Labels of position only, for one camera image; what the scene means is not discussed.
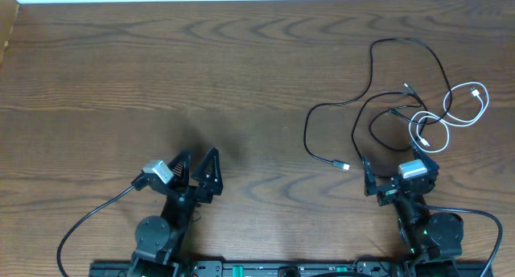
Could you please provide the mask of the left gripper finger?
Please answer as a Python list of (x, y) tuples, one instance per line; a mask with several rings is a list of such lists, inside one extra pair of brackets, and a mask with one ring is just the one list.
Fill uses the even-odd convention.
[(213, 195), (221, 195), (224, 185), (220, 172), (220, 155), (215, 147), (211, 148), (201, 160), (192, 173), (192, 179), (198, 182), (198, 188), (203, 188)]
[(181, 151), (167, 167), (172, 172), (172, 178), (168, 182), (168, 187), (187, 187), (189, 185), (191, 165), (191, 153), (189, 151)]

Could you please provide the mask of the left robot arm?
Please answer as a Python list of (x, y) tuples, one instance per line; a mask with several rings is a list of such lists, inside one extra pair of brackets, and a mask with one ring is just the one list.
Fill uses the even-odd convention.
[(132, 185), (138, 191), (150, 187), (166, 197), (162, 212), (141, 220), (135, 230), (136, 249), (128, 276), (177, 276), (188, 268), (179, 255), (192, 223), (193, 213), (212, 202), (223, 190), (219, 151), (213, 147), (190, 171), (191, 154), (182, 151), (171, 162), (148, 162)]

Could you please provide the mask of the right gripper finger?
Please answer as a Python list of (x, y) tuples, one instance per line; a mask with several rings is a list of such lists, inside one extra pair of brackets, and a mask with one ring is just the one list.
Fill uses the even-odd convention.
[(377, 181), (376, 177), (371, 168), (371, 163), (366, 157), (362, 157), (362, 163), (364, 168), (364, 195), (365, 196), (373, 196), (377, 194)]
[(426, 166), (428, 171), (438, 171), (439, 165), (431, 159), (418, 145), (416, 142), (411, 142), (411, 149), (416, 159), (421, 160)]

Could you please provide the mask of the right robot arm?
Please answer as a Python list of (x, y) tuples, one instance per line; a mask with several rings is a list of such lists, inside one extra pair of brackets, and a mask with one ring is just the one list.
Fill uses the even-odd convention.
[(463, 219), (456, 213), (431, 213), (424, 195), (435, 187), (439, 165), (412, 144), (414, 160), (398, 166), (398, 173), (388, 184), (379, 185), (371, 163), (362, 159), (366, 196), (375, 196), (380, 206), (393, 205), (398, 215), (402, 241), (411, 249), (414, 258), (406, 261), (404, 271), (416, 276), (416, 266), (453, 259), (463, 253)]

